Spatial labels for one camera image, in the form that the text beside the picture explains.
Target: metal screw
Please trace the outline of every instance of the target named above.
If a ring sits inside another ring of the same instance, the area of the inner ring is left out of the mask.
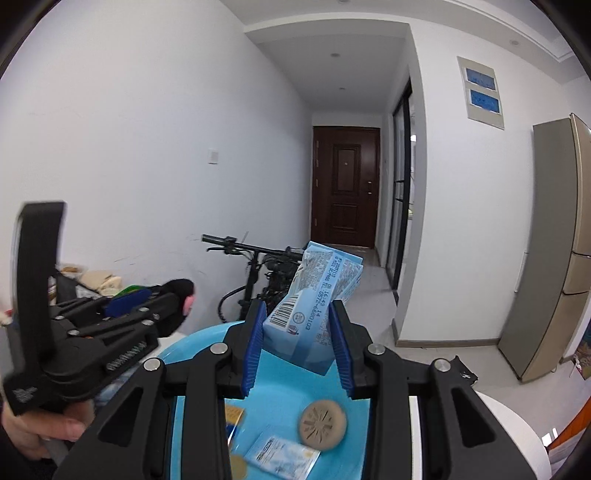
[[[438,358],[435,360],[435,368],[437,368],[440,372],[449,372],[452,369],[452,365],[444,358]]]
[[[221,355],[228,351],[228,346],[225,343],[214,343],[209,350],[215,355]]]
[[[147,370],[148,372],[153,372],[154,370],[159,369],[161,364],[162,361],[160,360],[160,358],[148,358],[144,362],[144,370]]]
[[[381,343],[370,343],[368,351],[374,355],[383,355],[386,352],[386,347]]]

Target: tiled floor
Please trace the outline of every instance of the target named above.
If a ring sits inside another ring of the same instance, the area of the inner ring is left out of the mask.
[[[396,313],[396,301],[386,271],[378,264],[378,256],[374,250],[367,248],[338,248],[363,257],[361,283],[347,302],[349,318],[354,323],[364,325],[373,340],[387,335]]]
[[[375,252],[347,248],[364,257],[361,284],[347,303],[352,321],[364,325],[372,338],[403,358],[430,364],[436,358],[456,355],[479,380],[474,388],[505,404],[520,415],[539,435],[560,433],[591,396],[591,380],[573,372],[571,363],[559,365],[555,373],[520,384],[513,370],[495,346],[467,348],[396,348],[390,327],[396,303],[385,270]]]

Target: brown wooden door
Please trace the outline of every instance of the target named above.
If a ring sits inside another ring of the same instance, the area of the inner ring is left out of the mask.
[[[312,240],[374,247],[379,128],[314,127]]]

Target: bicycle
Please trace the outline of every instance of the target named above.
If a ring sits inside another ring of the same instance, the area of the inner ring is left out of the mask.
[[[246,318],[246,314],[248,313],[248,309],[252,302],[252,292],[256,282],[258,282],[259,272],[263,265],[266,265],[268,270],[265,274],[268,280],[268,285],[264,287],[262,292],[256,297],[265,302],[267,305],[267,313],[272,312],[287,294],[291,281],[293,280],[297,268],[303,258],[302,253],[293,251],[291,247],[287,247],[285,250],[256,247],[254,245],[237,243],[236,238],[232,236],[221,238],[212,235],[202,235],[201,240],[202,242],[209,244],[219,245],[219,247],[209,247],[207,249],[208,252],[223,251],[226,255],[243,255],[248,259],[249,271],[246,285],[225,294],[217,305],[217,316],[219,316],[222,323],[228,322],[222,313],[223,303],[229,297],[242,291],[244,291],[244,296],[242,300],[238,301],[238,304],[241,307],[238,321]],[[261,254],[264,254],[264,256],[262,260],[259,261],[259,256]]]

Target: glass sliding door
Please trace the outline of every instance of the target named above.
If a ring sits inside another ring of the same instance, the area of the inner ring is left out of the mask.
[[[412,90],[408,85],[394,111],[394,200],[386,272],[396,301],[398,301],[398,291],[404,276],[405,258],[408,253],[407,239],[412,219],[413,163],[416,142],[412,120],[414,120],[414,104]]]

